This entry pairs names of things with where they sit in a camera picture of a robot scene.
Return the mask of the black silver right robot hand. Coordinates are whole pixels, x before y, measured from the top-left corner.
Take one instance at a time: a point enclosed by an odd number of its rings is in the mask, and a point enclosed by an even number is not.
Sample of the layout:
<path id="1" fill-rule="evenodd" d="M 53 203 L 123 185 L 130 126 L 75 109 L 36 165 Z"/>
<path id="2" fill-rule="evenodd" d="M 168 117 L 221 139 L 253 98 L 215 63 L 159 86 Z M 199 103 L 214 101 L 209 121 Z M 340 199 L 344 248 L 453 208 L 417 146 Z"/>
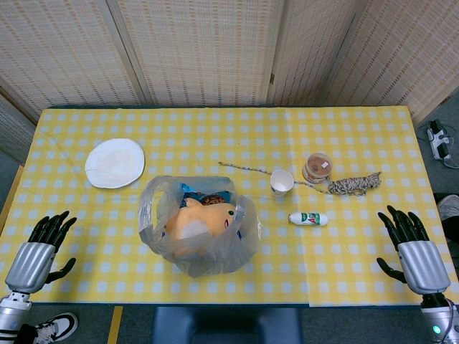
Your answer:
<path id="1" fill-rule="evenodd" d="M 430 240 L 420 218 L 388 205 L 390 215 L 379 212 L 394 249 L 401 270 L 391 268 L 378 257 L 377 264 L 389 277 L 406 284 L 418 295 L 440 294 L 450 286 L 450 278 L 436 244 Z"/>

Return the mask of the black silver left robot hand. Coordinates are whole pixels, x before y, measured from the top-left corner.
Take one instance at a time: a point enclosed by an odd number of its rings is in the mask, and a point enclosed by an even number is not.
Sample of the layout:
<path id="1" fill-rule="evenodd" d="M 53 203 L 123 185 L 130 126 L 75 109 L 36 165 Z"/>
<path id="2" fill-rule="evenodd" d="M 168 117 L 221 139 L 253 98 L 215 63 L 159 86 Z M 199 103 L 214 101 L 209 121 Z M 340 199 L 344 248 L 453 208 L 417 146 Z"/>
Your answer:
<path id="1" fill-rule="evenodd" d="M 32 294 L 40 291 L 45 284 L 65 277 L 74 267 L 76 258 L 72 257 L 66 265 L 52 272 L 55 260 L 70 227 L 77 221 L 68 219 L 69 211 L 39 220 L 28 240 L 17 252 L 5 283 L 13 292 Z"/>

